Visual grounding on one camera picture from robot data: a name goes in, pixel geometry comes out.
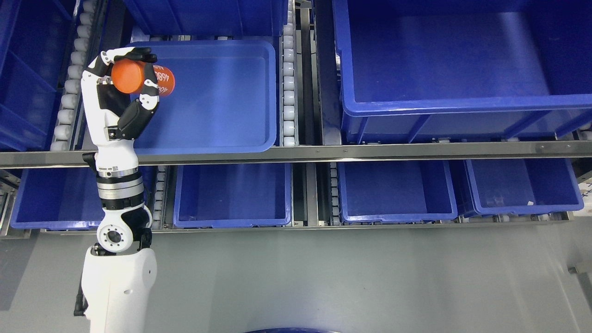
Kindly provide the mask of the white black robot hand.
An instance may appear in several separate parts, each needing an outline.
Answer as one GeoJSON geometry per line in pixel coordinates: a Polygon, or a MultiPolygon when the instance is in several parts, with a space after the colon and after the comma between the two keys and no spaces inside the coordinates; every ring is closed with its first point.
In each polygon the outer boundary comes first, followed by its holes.
{"type": "Polygon", "coordinates": [[[139,166],[134,144],[160,104],[154,71],[157,56],[148,47],[121,47],[101,51],[82,72],[81,93],[86,124],[97,146],[88,164],[102,177],[135,173],[139,166]],[[131,60],[144,64],[144,81],[139,96],[131,99],[112,80],[115,64],[131,60]]]}

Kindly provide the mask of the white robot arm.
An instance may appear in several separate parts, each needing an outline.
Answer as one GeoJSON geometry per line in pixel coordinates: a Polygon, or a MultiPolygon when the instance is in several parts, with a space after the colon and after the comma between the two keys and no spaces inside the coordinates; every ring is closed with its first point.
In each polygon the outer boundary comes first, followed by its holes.
{"type": "Polygon", "coordinates": [[[138,168],[97,172],[104,217],[97,242],[85,253],[78,308],[92,333],[142,333],[157,276],[152,215],[145,205],[138,168]]]}

